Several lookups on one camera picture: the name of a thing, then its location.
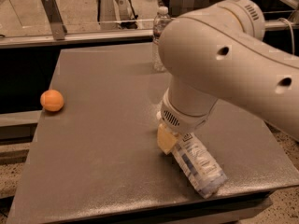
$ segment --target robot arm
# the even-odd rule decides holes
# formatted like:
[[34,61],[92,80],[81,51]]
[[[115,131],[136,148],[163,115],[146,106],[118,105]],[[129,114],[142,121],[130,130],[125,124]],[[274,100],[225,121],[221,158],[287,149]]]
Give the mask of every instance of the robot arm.
[[193,132],[218,98],[240,106],[299,141],[299,58],[263,43],[262,11],[226,0],[172,21],[159,45],[172,74],[162,119]]

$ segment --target speckled floor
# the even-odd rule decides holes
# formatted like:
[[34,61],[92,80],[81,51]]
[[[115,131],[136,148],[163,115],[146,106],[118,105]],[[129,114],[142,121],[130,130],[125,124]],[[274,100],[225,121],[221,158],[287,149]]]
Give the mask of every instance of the speckled floor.
[[[133,0],[139,19],[151,20],[156,14],[157,0]],[[95,0],[57,0],[64,23],[70,33],[97,32]],[[39,0],[0,0],[0,34],[6,36],[49,35],[50,27]],[[139,28],[149,28],[151,21],[140,22]],[[299,145],[287,135],[273,130],[273,134],[283,147],[294,166],[299,170]],[[0,165],[0,224],[6,223],[12,196],[21,176],[23,163]],[[273,205],[251,219],[238,223],[299,223],[299,188],[278,190],[271,195]]]

